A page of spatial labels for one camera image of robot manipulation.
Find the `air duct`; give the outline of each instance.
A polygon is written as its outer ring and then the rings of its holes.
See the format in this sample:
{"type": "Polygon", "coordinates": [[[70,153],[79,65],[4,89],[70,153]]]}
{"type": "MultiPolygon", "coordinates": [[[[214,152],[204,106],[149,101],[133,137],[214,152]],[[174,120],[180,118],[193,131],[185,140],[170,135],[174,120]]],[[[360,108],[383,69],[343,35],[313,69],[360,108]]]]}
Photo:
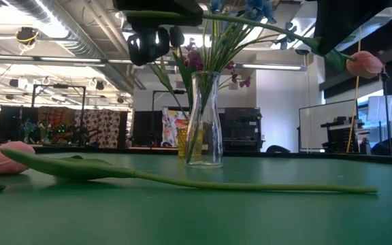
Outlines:
{"type": "MultiPolygon", "coordinates": [[[[80,58],[106,58],[80,25],[55,0],[2,0],[7,5],[37,19],[40,31],[49,37],[67,38],[70,42],[59,42],[62,47],[80,58]]],[[[133,92],[134,85],[114,66],[95,67],[120,91],[133,92]]]]}

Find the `table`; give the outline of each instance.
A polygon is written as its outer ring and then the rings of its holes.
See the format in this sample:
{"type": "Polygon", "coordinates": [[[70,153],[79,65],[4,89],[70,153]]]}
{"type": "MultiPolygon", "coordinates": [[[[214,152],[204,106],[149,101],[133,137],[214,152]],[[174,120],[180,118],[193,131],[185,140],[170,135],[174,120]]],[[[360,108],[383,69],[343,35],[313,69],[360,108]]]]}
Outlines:
{"type": "Polygon", "coordinates": [[[0,244],[392,244],[392,165],[225,157],[191,169],[174,155],[55,153],[218,182],[374,185],[378,195],[189,189],[147,180],[0,176],[0,244]]]}

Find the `orange object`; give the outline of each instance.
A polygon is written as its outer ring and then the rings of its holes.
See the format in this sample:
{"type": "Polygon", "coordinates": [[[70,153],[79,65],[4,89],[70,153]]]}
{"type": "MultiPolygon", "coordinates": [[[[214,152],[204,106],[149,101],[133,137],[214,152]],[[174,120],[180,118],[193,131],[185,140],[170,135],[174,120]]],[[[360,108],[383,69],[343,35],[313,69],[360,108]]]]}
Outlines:
{"type": "Polygon", "coordinates": [[[373,54],[367,51],[359,51],[352,55],[356,61],[347,61],[346,67],[354,76],[371,79],[382,71],[382,62],[373,54]]]}

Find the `blue flower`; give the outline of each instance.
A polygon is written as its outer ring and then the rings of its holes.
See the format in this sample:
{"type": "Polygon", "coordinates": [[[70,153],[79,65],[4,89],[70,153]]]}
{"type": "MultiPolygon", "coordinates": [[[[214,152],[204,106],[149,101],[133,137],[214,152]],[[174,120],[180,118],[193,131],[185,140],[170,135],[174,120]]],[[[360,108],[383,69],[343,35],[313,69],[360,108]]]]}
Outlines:
{"type": "Polygon", "coordinates": [[[211,12],[219,12],[222,9],[223,0],[211,0],[211,12]]]}
{"type": "Polygon", "coordinates": [[[245,7],[246,14],[244,17],[248,20],[260,22],[264,17],[267,18],[267,22],[275,24],[276,20],[273,17],[273,5],[268,0],[246,0],[245,7]]]}
{"type": "MultiPolygon", "coordinates": [[[[293,23],[291,23],[291,22],[285,23],[285,29],[287,31],[291,31],[292,33],[297,31],[297,27],[294,27],[293,23]]],[[[279,40],[273,41],[273,43],[280,44],[280,49],[286,50],[288,47],[288,44],[294,42],[295,40],[296,39],[294,37],[290,37],[290,36],[286,35],[285,37],[283,37],[279,40]]]]}

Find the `glass vase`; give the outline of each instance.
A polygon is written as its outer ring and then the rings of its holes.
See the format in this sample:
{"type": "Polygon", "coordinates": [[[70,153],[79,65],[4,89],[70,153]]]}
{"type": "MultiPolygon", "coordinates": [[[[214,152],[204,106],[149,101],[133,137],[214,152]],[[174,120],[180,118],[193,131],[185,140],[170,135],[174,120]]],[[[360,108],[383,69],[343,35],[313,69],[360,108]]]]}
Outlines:
{"type": "Polygon", "coordinates": [[[223,164],[222,130],[217,110],[220,76],[213,71],[197,71],[191,76],[193,108],[185,152],[189,167],[221,167],[223,164]]]}

